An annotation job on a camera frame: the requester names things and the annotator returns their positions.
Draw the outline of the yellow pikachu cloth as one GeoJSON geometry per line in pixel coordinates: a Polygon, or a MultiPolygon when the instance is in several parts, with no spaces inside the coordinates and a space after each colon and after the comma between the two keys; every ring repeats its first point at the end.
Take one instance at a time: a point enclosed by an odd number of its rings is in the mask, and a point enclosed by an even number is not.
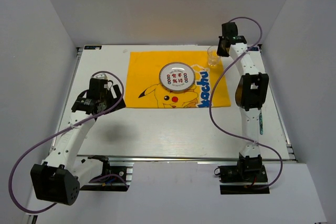
{"type": "Polygon", "coordinates": [[[208,65],[205,51],[132,52],[128,67],[125,102],[130,108],[177,109],[228,107],[231,105],[220,62],[208,65]],[[168,63],[185,63],[195,72],[191,88],[174,92],[159,81],[160,70],[168,63]]]}

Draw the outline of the clear glass cup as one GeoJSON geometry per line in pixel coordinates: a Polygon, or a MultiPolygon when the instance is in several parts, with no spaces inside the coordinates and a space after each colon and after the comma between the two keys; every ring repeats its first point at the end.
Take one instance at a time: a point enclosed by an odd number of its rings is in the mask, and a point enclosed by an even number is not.
{"type": "Polygon", "coordinates": [[[210,46],[207,49],[207,61],[208,65],[211,67],[216,66],[220,62],[220,56],[217,55],[217,46],[210,46]]]}

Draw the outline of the white patterned plate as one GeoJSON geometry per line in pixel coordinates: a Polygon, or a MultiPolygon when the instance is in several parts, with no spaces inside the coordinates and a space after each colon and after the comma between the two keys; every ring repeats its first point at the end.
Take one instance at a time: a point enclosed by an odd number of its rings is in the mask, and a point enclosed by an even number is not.
{"type": "Polygon", "coordinates": [[[195,72],[185,63],[172,62],[160,70],[159,81],[170,91],[182,92],[191,88],[195,83],[195,72]]]}

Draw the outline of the knife with blue handle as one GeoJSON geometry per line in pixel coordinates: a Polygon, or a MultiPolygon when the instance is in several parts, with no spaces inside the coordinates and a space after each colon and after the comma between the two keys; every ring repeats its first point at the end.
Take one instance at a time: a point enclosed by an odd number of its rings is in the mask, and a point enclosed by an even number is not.
{"type": "Polygon", "coordinates": [[[264,127],[263,127],[263,117],[262,117],[262,112],[259,114],[259,134],[263,135],[264,134],[264,127]]]}

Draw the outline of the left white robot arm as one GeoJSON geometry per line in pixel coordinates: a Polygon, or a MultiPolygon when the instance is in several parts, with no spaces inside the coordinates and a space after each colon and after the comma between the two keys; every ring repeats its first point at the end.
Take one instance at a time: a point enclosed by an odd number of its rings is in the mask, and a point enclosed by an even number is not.
{"type": "Polygon", "coordinates": [[[77,96],[71,107],[70,130],[61,134],[50,154],[30,171],[37,199],[70,206],[82,186],[92,180],[104,182],[110,178],[107,157],[89,156],[80,164],[76,164],[76,158],[98,114],[105,115],[124,107],[119,86],[106,74],[90,78],[89,88],[77,96]]]}

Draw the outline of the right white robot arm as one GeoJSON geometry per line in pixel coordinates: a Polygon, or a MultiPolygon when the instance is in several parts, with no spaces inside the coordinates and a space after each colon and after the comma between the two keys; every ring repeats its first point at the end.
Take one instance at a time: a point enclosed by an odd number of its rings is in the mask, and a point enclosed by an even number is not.
{"type": "Polygon", "coordinates": [[[237,175],[247,182],[260,172],[263,165],[257,143],[259,142],[259,115],[266,100],[269,77],[256,67],[245,37],[238,34],[237,25],[233,21],[222,24],[217,54],[231,57],[240,74],[235,102],[240,109],[242,134],[247,139],[247,144],[239,152],[237,175]]]}

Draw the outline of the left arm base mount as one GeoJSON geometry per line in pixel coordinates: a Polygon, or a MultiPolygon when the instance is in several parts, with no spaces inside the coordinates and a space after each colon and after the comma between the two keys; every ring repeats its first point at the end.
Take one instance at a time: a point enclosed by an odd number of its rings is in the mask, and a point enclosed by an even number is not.
{"type": "Polygon", "coordinates": [[[110,161],[106,171],[81,187],[81,191],[126,192],[133,174],[133,163],[110,161]]]}

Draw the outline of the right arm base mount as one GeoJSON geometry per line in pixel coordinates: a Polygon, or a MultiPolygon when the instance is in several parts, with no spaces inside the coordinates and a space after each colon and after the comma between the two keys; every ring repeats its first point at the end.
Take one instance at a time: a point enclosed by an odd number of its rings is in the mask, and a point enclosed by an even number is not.
{"type": "Polygon", "coordinates": [[[221,195],[270,194],[265,166],[261,170],[241,175],[237,165],[217,166],[214,175],[219,178],[221,195]]]}

